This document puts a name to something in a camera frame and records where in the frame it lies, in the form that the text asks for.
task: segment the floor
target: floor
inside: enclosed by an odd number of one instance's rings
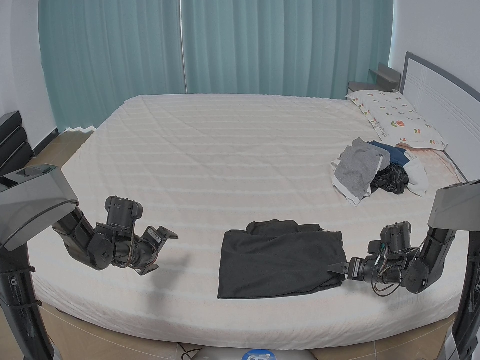
[[[90,135],[91,132],[65,132],[28,165],[48,163],[61,167]],[[63,360],[182,360],[183,348],[188,351],[199,347],[113,332],[59,312],[46,303],[40,308],[46,330],[59,348]],[[452,315],[433,324],[369,343],[311,351],[319,360],[433,360],[454,318]],[[2,359],[23,358],[3,313],[0,313],[0,351]]]

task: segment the fitted sheet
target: fitted sheet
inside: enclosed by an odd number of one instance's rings
[[[382,227],[407,220],[412,246],[427,231],[435,190],[459,181],[442,153],[415,150],[429,178],[425,197],[378,190],[358,207],[332,186],[330,162],[357,137],[377,139],[346,100],[269,95],[189,94],[127,100],[62,171],[93,225],[105,198],[143,205],[135,231],[163,225],[178,234],[159,268],[95,271],[71,259],[46,229],[29,242],[37,296],[83,320],[149,339],[201,345],[305,349],[391,336],[456,311],[467,233],[458,232],[442,277],[414,295],[375,296],[346,281],[310,295],[217,299],[223,234],[251,221],[293,219],[342,231],[351,256],[367,255]]]

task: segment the black pants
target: black pants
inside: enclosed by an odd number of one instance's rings
[[[327,267],[347,260],[342,245],[341,232],[293,220],[231,229],[223,237],[218,298],[291,296],[338,287],[345,276]]]

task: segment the curtain fold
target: curtain fold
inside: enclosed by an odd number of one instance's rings
[[[342,98],[388,63],[393,0],[181,0],[189,93]]]
[[[99,126],[136,95],[186,93],[179,0],[39,0],[58,130]]]

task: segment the blue circle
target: blue circle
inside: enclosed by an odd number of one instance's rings
[[[264,360],[264,359],[277,360],[275,355],[272,352],[267,351],[266,349],[250,349],[241,358],[241,360],[257,360],[257,359],[258,360]]]

